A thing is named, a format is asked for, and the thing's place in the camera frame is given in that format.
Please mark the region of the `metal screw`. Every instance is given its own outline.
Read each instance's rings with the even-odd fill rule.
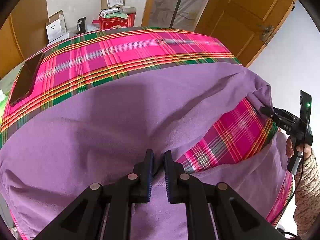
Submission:
[[[135,180],[137,178],[138,178],[138,175],[135,174],[135,173],[131,173],[131,174],[128,175],[128,179],[130,179],[130,180]]]
[[[182,174],[180,175],[180,179],[188,180],[188,179],[190,179],[190,175],[189,175],[189,174],[186,174],[186,173],[182,173]]]
[[[223,182],[218,184],[218,189],[220,190],[226,190],[227,188],[228,188],[228,185]]]
[[[98,188],[100,188],[100,184],[99,183],[92,183],[91,185],[90,185],[90,189],[92,189],[92,190],[97,190]]]

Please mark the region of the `smartphone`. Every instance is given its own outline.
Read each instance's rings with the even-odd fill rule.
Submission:
[[[14,106],[32,93],[43,58],[44,53],[41,52],[25,62],[12,91],[10,106]]]

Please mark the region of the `cardboard box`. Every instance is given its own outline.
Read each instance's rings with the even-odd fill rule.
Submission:
[[[124,0],[101,0],[101,10],[124,6]]]
[[[99,24],[101,30],[113,29],[113,28],[122,28],[122,27],[133,27],[134,19],[136,14],[128,14],[127,19],[122,18],[103,18],[99,17]]]
[[[49,22],[46,24],[47,35],[49,42],[67,34],[66,22],[63,11],[59,11],[49,17]]]

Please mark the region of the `patterned sleeve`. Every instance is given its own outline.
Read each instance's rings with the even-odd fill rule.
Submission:
[[[295,186],[301,176],[299,167],[294,176]],[[320,212],[320,179],[316,156],[312,151],[311,156],[304,161],[303,176],[300,186],[295,193],[296,210],[293,218],[297,224],[297,233],[302,238],[308,232]]]

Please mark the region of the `purple fleece cloth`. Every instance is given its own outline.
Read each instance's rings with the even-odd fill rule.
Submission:
[[[172,150],[177,160],[220,116],[246,97],[272,106],[270,86],[229,63],[175,66],[138,73],[77,94],[41,112],[0,150],[0,193],[21,230],[35,237],[93,182],[109,184],[132,172],[147,148]],[[284,181],[285,137],[277,133],[259,154],[195,174],[225,181],[262,216]],[[151,202],[136,205],[132,239],[187,239],[184,205],[167,201],[161,172]]]

